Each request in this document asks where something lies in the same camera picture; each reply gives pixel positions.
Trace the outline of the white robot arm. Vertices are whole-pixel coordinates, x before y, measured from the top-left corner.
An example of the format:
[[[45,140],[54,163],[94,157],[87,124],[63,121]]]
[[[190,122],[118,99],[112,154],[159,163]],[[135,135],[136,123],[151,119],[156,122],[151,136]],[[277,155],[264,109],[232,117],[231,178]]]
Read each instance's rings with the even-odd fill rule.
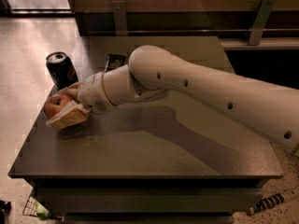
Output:
[[[61,130],[126,103],[146,102],[169,90],[182,92],[296,155],[299,90],[189,63],[152,45],[135,49],[128,64],[91,75],[51,96],[47,125]]]

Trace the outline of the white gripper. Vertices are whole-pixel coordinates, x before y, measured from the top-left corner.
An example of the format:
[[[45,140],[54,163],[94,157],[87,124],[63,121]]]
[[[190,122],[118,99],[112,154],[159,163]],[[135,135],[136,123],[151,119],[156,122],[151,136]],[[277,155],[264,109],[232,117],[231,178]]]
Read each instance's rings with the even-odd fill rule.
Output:
[[[90,110],[98,115],[111,111],[114,105],[107,98],[103,76],[104,73],[100,72],[87,77],[81,83],[78,81],[59,90],[60,94],[68,95],[75,101],[79,100],[80,104],[71,101],[61,112],[49,119],[46,125],[61,130],[86,121]]]

